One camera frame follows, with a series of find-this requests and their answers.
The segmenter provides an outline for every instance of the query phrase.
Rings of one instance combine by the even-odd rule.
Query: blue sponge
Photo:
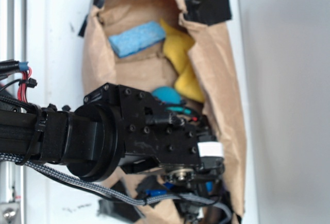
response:
[[[112,35],[109,37],[109,42],[118,57],[123,58],[156,44],[165,39],[165,36],[163,28],[151,21],[119,35]]]

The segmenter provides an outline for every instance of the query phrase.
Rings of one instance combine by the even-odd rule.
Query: gray braided cable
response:
[[[17,155],[8,154],[8,153],[0,153],[0,161],[21,162],[22,159],[23,159],[22,156],[17,156]],[[135,206],[148,205],[148,204],[163,201],[163,200],[166,200],[166,199],[180,200],[181,198],[183,198],[185,200],[188,200],[188,201],[198,202],[198,203],[201,203],[201,204],[212,204],[213,203],[213,201],[210,200],[210,199],[199,197],[199,196],[196,196],[196,195],[193,195],[193,194],[179,194],[179,196],[178,195],[173,195],[173,194],[165,194],[165,195],[156,196],[156,197],[149,197],[149,198],[146,198],[145,200],[138,200],[138,199],[131,198],[131,197],[129,197],[125,194],[122,194],[120,192],[117,192],[113,189],[101,186],[99,184],[86,182],[86,181],[83,181],[79,178],[75,178],[75,177],[72,177],[70,175],[61,173],[60,171],[57,171],[57,170],[55,170],[51,167],[45,166],[45,165],[38,165],[38,164],[35,164],[31,161],[26,162],[25,165],[28,166],[28,167],[31,167],[32,169],[34,169],[34,170],[36,170],[40,173],[49,175],[53,178],[57,178],[61,181],[64,181],[64,182],[67,182],[69,184],[73,184],[73,185],[76,185],[76,186],[80,186],[80,187],[83,187],[85,189],[90,189],[90,190],[93,190],[95,192],[99,192],[99,193],[102,193],[102,194],[109,195],[113,198],[121,200],[121,201],[123,201],[125,203],[128,203],[130,205],[135,205]],[[230,211],[230,209],[226,205],[224,205],[223,203],[218,202],[218,203],[214,204],[213,206],[222,209],[227,215],[227,218],[225,220],[221,221],[219,224],[228,223],[232,219],[232,212]]]

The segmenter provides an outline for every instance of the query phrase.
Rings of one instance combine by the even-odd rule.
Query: gray wall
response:
[[[261,224],[330,221],[330,0],[240,0]]]

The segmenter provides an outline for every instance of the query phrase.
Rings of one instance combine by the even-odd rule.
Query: paper bag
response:
[[[85,93],[110,82],[152,91],[173,85],[177,74],[162,54],[162,43],[136,55],[119,59],[108,37],[137,25],[166,20],[171,26],[187,31],[195,40],[189,57],[205,96],[203,113],[207,115],[225,154],[224,182],[230,191],[234,212],[244,213],[246,138],[243,112],[232,49],[226,24],[205,25],[185,20],[185,0],[105,0],[104,6],[93,6],[85,32],[83,80]],[[141,176],[125,175],[120,169],[104,182],[111,187],[115,179],[127,182],[134,196]],[[137,223],[183,223],[172,201],[138,207],[145,215]]]

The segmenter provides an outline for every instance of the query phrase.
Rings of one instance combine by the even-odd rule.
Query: yellow sponge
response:
[[[163,53],[179,74],[174,88],[182,96],[203,103],[204,95],[187,54],[194,45],[194,40],[188,34],[168,25],[164,20],[160,20],[160,24],[166,33]]]

